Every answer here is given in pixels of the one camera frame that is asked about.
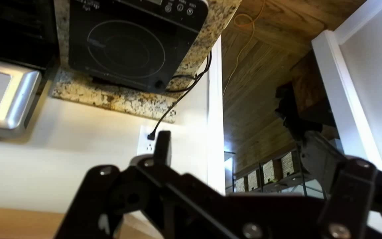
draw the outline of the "black mount arm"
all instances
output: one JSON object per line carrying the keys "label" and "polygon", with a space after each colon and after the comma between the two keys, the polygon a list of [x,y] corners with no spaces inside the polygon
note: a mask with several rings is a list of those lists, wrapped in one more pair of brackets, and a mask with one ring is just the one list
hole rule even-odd
{"label": "black mount arm", "polygon": [[369,210],[382,206],[382,173],[363,159],[345,161],[316,133],[305,134],[304,142],[308,161],[329,157],[331,162],[323,166],[333,163],[335,169],[319,178],[329,190],[327,200],[221,196],[192,175],[179,175],[167,166],[170,133],[162,131],[155,153],[135,158],[127,170],[111,165],[90,169],[56,238],[111,239],[123,214],[136,210],[164,238],[382,238],[366,227]]}

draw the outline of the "power cord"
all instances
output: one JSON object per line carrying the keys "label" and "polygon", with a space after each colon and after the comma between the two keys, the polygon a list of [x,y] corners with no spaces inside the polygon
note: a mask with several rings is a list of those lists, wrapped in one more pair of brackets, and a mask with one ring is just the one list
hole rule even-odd
{"label": "power cord", "polygon": [[178,90],[166,90],[167,93],[180,93],[184,92],[166,111],[164,114],[159,118],[159,121],[156,122],[156,125],[154,126],[154,130],[147,135],[148,141],[154,141],[155,139],[155,133],[156,129],[159,127],[160,122],[166,118],[166,115],[196,86],[196,84],[201,80],[201,77],[208,72],[209,66],[212,64],[212,52],[208,53],[207,56],[207,61],[205,61],[205,68],[203,69],[201,73],[196,74],[196,76],[187,76],[187,74],[178,74],[174,76],[172,78],[191,78],[193,80],[193,82],[184,89],[178,89]]}
{"label": "power cord", "polygon": [[[199,81],[209,69],[209,65],[211,65],[211,61],[212,61],[212,52],[208,52],[208,56],[207,56],[207,64],[205,64],[205,68],[203,69],[201,73],[196,74],[196,76],[191,76],[191,74],[176,74],[176,76],[172,76],[172,78],[188,78],[188,80],[192,80],[193,82]],[[167,93],[182,93],[182,92],[187,92],[192,88],[192,85],[190,85],[188,88],[184,88],[184,89],[167,89],[166,92]]]}
{"label": "power cord", "polygon": [[257,21],[258,16],[261,15],[262,9],[264,9],[264,4],[258,8],[258,12],[257,12],[257,15],[256,15],[255,17],[249,16],[248,13],[237,13],[237,15],[235,15],[235,20],[237,20],[239,17],[244,17],[244,19],[248,19],[248,20],[251,21],[251,24],[252,24],[252,33],[251,33],[251,36],[247,38],[247,41],[244,42],[244,45],[240,48],[239,54],[237,54],[236,58],[235,58],[233,69],[232,69],[231,74],[228,76],[228,78],[227,78],[225,82],[224,82],[223,92],[225,92],[227,88],[229,86],[229,84],[231,84],[231,81],[232,81],[232,77],[233,77],[235,72],[236,72],[237,68],[239,68],[239,61],[240,61],[240,58],[241,58],[241,54],[243,54],[244,49],[245,49],[247,45],[251,42],[251,40],[255,37],[256,21]]}

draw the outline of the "black cable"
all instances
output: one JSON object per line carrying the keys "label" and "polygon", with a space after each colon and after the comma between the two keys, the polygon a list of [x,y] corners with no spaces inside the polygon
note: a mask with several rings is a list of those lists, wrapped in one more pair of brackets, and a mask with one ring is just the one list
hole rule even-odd
{"label": "black cable", "polygon": [[[209,69],[209,65],[212,64],[212,52],[208,52],[208,56],[207,56],[207,62],[205,62],[205,66],[203,69],[201,73],[196,74],[196,76],[191,76],[191,74],[176,74],[176,76],[172,76],[172,78],[190,78],[192,80],[193,82],[195,81],[199,81]],[[191,89],[191,86],[188,88],[184,88],[184,89],[167,89],[166,92],[167,93],[182,93],[182,92],[187,92]]]}
{"label": "black cable", "polygon": [[195,86],[196,84],[200,81],[200,78],[208,72],[209,66],[212,64],[212,52],[208,53],[207,56],[207,62],[205,62],[205,68],[201,73],[195,76],[193,82],[186,88],[182,89],[182,92],[184,92],[166,111],[164,114],[159,118],[159,121],[156,122],[156,125],[154,126],[154,130],[147,135],[148,141],[154,141],[155,139],[155,133],[156,129],[159,127],[159,125],[162,123],[162,121],[164,119],[164,117],[180,102],[180,100],[183,100]]}

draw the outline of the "microwave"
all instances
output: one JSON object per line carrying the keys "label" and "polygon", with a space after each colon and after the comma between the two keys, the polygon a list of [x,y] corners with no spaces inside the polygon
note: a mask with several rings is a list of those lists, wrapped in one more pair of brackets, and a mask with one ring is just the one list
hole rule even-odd
{"label": "microwave", "polygon": [[0,61],[45,70],[57,57],[53,0],[0,0]]}

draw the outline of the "black object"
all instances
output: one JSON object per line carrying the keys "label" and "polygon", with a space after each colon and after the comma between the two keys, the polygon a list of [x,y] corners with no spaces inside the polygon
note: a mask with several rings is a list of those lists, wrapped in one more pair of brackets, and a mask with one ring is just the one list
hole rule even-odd
{"label": "black object", "polygon": [[69,65],[162,93],[207,17],[201,0],[70,0]]}
{"label": "black object", "polygon": [[171,133],[159,131],[154,149],[155,163],[170,165],[171,162]]}
{"label": "black object", "polygon": [[[306,145],[323,141],[318,134],[304,138]],[[304,149],[313,159],[331,154],[331,146],[317,145]],[[122,173],[110,165],[89,170],[56,238],[113,238],[123,214],[135,210],[164,238],[382,238],[366,227],[370,208],[382,212],[382,173],[363,159],[339,162],[330,196],[322,200],[221,196],[192,175],[176,174],[162,163],[167,162],[164,155],[140,157]]]}
{"label": "black object", "polygon": [[186,88],[186,89],[176,89],[176,90],[167,90],[168,93],[180,93],[180,92],[184,92],[175,102],[172,102],[171,106],[168,106],[168,109],[164,111],[164,114],[156,121],[152,131],[147,135],[147,139],[150,141],[154,141],[155,139],[155,133],[156,133],[156,129],[159,127],[159,125],[162,123],[162,121],[166,118],[166,115],[196,86],[196,84],[199,84],[199,81],[201,80],[201,77],[208,72],[209,66],[212,64],[212,52],[208,52],[208,56],[207,56],[207,62],[205,62],[205,68],[203,72],[200,72],[199,74],[196,76],[174,76],[172,78],[180,78],[180,77],[184,77],[184,78],[190,78],[190,80],[193,80],[193,82]]}
{"label": "black object", "polygon": [[284,121],[284,126],[289,130],[296,141],[301,141],[304,133],[308,130],[321,131],[322,125],[316,122],[304,121],[298,117],[294,92],[292,84],[285,84],[276,90],[276,98],[280,98],[276,114]]}
{"label": "black object", "polygon": [[0,61],[44,70],[57,57],[53,0],[0,0]]}

